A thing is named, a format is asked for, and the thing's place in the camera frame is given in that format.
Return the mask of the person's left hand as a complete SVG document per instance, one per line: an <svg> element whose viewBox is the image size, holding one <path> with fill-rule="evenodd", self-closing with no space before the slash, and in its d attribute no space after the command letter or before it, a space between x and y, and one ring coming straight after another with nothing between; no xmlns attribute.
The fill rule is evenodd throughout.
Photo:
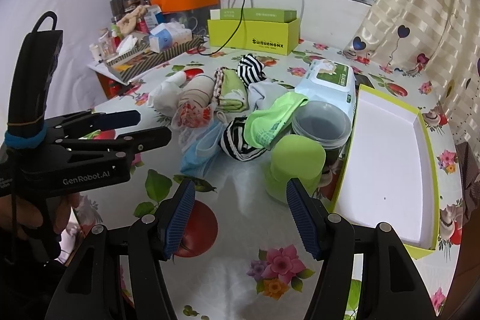
<svg viewBox="0 0 480 320"><path fill-rule="evenodd" d="M44 218L41 211L17 196L1 197L1 260L8 266L20 264L40 265L55 260L61 254L59 237L68 225L72 208L80 204L80 194L60 198L59 204L47 223L51 232L47 243L31 236L26 230L41 232Z"/></svg>

